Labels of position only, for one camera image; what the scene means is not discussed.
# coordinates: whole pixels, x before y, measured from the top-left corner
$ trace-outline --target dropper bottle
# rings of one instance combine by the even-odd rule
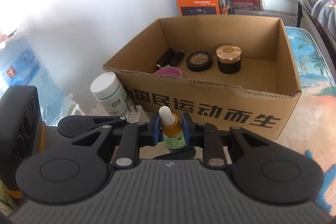
[[[181,122],[176,114],[171,113],[167,106],[159,109],[163,141],[170,149],[179,149],[185,146]]]

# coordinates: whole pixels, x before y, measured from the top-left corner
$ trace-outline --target white rubber dropper bulb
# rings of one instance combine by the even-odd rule
[[[162,106],[159,109],[159,114],[162,120],[162,123],[165,126],[171,126],[175,122],[175,117],[171,114],[170,108],[167,106]]]

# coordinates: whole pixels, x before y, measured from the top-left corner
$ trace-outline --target blue label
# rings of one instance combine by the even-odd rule
[[[1,76],[8,85],[28,85],[40,67],[33,50],[27,48],[8,64]]]

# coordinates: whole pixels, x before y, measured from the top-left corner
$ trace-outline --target green liquid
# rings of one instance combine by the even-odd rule
[[[183,131],[181,131],[175,137],[167,137],[163,134],[163,141],[165,142],[166,146],[170,149],[179,149],[185,146]]]

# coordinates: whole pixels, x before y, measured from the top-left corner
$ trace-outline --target gray gripper base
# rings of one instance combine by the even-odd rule
[[[331,217],[313,202],[269,206],[248,198],[226,174],[198,160],[142,160],[117,171],[95,196],[76,204],[26,202],[10,216],[14,224],[205,224],[327,223]]]

